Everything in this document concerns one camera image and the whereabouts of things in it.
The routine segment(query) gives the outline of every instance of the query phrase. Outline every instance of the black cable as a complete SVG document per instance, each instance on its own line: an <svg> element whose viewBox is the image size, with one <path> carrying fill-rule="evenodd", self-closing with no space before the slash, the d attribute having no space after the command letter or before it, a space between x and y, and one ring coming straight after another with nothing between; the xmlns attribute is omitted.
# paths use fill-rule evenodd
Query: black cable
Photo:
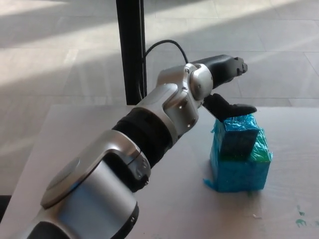
<svg viewBox="0 0 319 239"><path fill-rule="evenodd" d="M144 61L146 59L146 56L155 48L157 47L158 45L161 45L163 43L172 43L174 44L175 46L177 46L179 48L179 50L181 51L182 55L183 55L183 58L185 60L185 63L187 64L189 61L188 61L188 58L183 50L183 48L176 42L176 41L173 41L173 40L163 40L163 41L159 41L155 44L153 44L146 52L145 52L145 55L144 55ZM137 88L138 88L138 92L139 92L139 97L140 97L140 101L143 99L142 97L142 92L141 92L141 81L138 81L138 84L137 84Z"/></svg>
<svg viewBox="0 0 319 239"><path fill-rule="evenodd" d="M177 46L177 47L179 48L179 50L181 51L183 57L184 57L185 63L186 63L186 64L189 63L188 58L187 58L187 56L186 56L186 54L185 54L183 48L182 48L176 41L173 41L173 40L163 40L163 41L159 41L159 42L155 43L154 45L152 45L152 46L146 51L144 57L146 57L155 47L157 47L158 45L161 45L161 44L163 44L163 43L172 43L172 44L174 44L175 46Z"/></svg>

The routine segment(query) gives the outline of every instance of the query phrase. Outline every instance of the robotic arm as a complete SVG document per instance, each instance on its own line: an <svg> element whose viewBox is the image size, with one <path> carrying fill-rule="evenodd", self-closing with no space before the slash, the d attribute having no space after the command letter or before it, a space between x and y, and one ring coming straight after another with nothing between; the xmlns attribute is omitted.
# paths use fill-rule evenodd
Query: robotic arm
<svg viewBox="0 0 319 239"><path fill-rule="evenodd" d="M52 179L43 208L13 238L125 238L139 214L132 192L148 184L151 169L196 124L201 105L220 121L256 111L210 94L246 71L242 59L227 55L162 71L147 97Z"/></svg>

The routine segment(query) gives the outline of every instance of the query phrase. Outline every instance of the blue box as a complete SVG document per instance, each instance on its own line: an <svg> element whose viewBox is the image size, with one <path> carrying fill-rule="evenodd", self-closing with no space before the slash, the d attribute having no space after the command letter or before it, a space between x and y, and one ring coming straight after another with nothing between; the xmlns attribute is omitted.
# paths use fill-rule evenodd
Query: blue box
<svg viewBox="0 0 319 239"><path fill-rule="evenodd" d="M256 191L264 188L272 154L268 151L266 137L263 129L258 128L257 138L250 155L229 156L222 155L219 128L224 125L215 124L213 146L210 161L213 170L213 184L207 180L205 183L218 192Z"/></svg>

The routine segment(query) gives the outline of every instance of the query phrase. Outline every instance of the stacked boxes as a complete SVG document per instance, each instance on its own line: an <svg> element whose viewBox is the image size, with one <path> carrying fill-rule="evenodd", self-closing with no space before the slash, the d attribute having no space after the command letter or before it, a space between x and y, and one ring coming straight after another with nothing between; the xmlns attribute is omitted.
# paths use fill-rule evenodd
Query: stacked boxes
<svg viewBox="0 0 319 239"><path fill-rule="evenodd" d="M210 153L213 187L218 192L264 188L272 154L253 115L216 120Z"/></svg>

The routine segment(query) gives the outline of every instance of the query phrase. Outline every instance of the white table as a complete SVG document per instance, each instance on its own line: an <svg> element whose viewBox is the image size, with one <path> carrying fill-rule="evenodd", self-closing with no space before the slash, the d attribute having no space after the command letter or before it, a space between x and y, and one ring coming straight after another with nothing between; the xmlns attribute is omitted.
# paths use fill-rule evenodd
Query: white table
<svg viewBox="0 0 319 239"><path fill-rule="evenodd" d="M53 106L0 225L0 238L25 227L39 211L51 177L129 110ZM140 215L128 238L319 238L319 109L259 108L256 119L274 152L263 191L219 194L203 184L211 177L214 118L200 109L197 125L136 193Z"/></svg>

